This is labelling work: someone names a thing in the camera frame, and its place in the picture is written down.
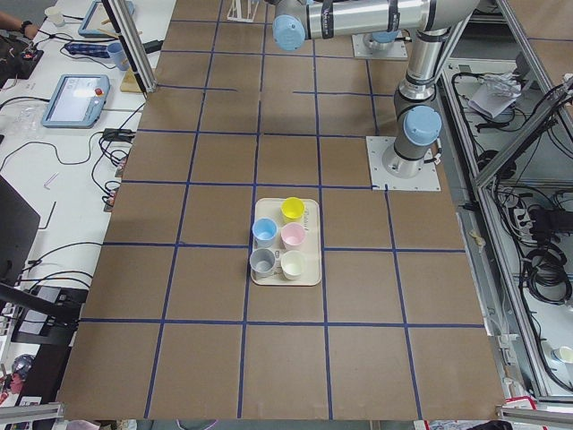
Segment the person forearm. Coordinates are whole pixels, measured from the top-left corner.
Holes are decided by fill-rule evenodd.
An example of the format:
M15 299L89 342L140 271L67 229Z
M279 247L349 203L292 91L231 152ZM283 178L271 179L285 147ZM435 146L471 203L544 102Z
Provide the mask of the person forearm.
M0 27L6 31L17 31L29 40L33 40L38 34L38 26L33 22L16 18L3 11L0 12Z

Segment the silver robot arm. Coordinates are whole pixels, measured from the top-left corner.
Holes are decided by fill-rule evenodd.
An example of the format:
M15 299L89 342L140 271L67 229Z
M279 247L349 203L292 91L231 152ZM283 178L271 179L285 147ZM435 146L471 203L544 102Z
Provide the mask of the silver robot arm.
M397 42L411 42L411 37L402 34L401 30L377 31L363 35L363 43L374 51L388 50Z
M394 177L410 179L422 170L442 126L432 108L435 82L444 61L476 8L475 1L275 1L273 39L285 51L310 39L350 36L372 56L393 49L400 34L414 37L394 105L398 135L382 156Z

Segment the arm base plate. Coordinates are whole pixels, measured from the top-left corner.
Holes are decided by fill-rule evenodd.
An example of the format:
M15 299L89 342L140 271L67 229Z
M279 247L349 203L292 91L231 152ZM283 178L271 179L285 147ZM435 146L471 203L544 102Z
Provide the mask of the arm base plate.
M406 61L406 42L402 31L365 33L352 36L355 58Z
M369 161L373 190L439 192L440 180L432 149L428 148L423 159L410 161L395 152L394 136L367 136L366 152Z

